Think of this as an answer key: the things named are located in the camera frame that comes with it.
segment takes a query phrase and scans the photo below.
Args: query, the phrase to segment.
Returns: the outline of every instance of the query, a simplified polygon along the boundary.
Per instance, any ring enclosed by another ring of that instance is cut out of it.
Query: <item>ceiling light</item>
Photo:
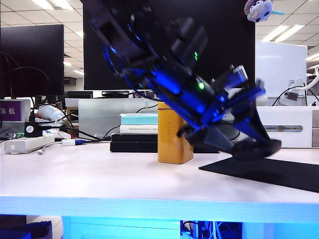
[[[61,9],[73,9],[73,7],[66,0],[49,0],[54,6]]]
[[[79,37],[83,38],[84,32],[83,31],[77,31],[75,34],[77,34]]]
[[[67,62],[67,61],[63,61],[63,64],[64,64],[65,66],[72,66],[72,64],[71,64],[70,62]]]
[[[310,70],[310,69],[315,69],[315,68],[317,68],[317,67],[319,67],[319,65],[311,66],[311,67],[308,68],[308,70]]]
[[[39,5],[44,10],[54,10],[51,4],[47,0],[32,0],[34,3]]]
[[[307,60],[307,61],[310,61],[310,60],[313,60],[313,59],[315,59],[315,58],[317,59],[318,57],[319,57],[319,53],[308,57],[306,60]]]
[[[75,72],[75,73],[77,73],[77,74],[79,74],[81,76],[84,76],[84,72],[81,72],[81,71],[78,71],[78,70],[73,70],[73,72]]]
[[[286,40],[288,37],[290,37],[293,34],[295,34],[297,31],[299,31],[304,26],[305,25],[295,25],[295,26],[293,26],[288,31],[286,31],[284,34],[282,34],[280,37],[278,37],[275,42],[282,42],[282,41]]]
[[[278,26],[275,30],[273,30],[268,36],[266,36],[263,41],[271,41],[276,36],[278,36],[280,33],[286,31],[289,28],[289,26]]]

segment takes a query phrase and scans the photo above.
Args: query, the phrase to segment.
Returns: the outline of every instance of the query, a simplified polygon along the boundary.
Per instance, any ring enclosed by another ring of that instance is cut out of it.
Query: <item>purple sign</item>
[[[2,121],[22,121],[20,101],[0,101],[0,119]]]

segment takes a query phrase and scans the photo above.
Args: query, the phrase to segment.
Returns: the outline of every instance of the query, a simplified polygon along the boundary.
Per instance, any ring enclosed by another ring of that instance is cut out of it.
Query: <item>black mouse pad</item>
[[[199,169],[319,193],[319,165],[257,159],[228,158]]]

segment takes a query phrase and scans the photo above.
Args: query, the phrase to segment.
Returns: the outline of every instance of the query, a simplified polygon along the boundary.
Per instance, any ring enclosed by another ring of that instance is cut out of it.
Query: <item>ceiling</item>
[[[72,64],[65,67],[65,75],[82,78],[73,70],[83,68],[83,39],[76,32],[83,31],[82,3],[80,0],[67,0],[73,7],[70,10],[43,10],[32,0],[0,0],[1,27],[30,26],[44,24],[63,24],[65,58]],[[274,0],[276,11],[284,15],[273,15],[269,20],[256,24],[256,39],[262,40],[277,26],[306,25],[284,43],[306,45],[309,55],[319,53],[319,0]],[[319,64],[319,61],[309,62],[308,66]]]

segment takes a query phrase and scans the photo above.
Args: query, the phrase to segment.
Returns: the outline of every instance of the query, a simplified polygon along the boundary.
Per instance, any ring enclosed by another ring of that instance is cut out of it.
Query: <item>desk surface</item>
[[[273,159],[319,164],[319,149]],[[319,194],[199,170],[229,157],[196,154],[184,165],[154,153],[110,153],[109,144],[55,145],[44,155],[5,155],[0,213],[247,222],[319,222]]]

